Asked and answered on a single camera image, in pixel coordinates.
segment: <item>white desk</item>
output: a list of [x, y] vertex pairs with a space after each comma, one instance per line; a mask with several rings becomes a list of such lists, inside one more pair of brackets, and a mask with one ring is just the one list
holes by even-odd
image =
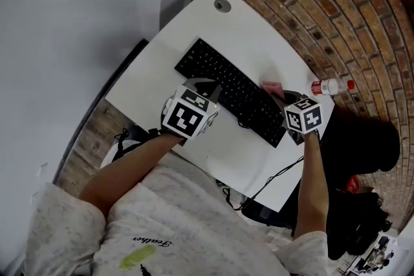
[[[194, 0], [165, 26], [130, 64], [106, 99], [145, 130], [160, 127], [162, 105], [185, 80], [174, 66], [201, 37], [230, 60], [253, 82], [282, 82], [286, 90], [305, 92], [316, 80], [295, 50], [242, 0], [228, 0], [232, 9], [222, 13], [215, 0]], [[325, 123], [334, 103], [322, 96]], [[213, 177], [246, 196], [255, 194], [269, 176], [303, 155], [286, 133], [277, 148], [222, 108], [213, 125], [194, 141], [174, 149]], [[279, 211], [298, 183], [303, 163], [277, 177], [256, 198]]]

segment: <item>bottle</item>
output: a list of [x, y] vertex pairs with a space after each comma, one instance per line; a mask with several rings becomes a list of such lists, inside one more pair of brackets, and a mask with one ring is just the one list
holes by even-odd
[[355, 82], [350, 80], [346, 83], [338, 78], [329, 78], [327, 80], [315, 81], [310, 84], [310, 90], [313, 95], [318, 96], [320, 94], [338, 94], [345, 90], [355, 89]]

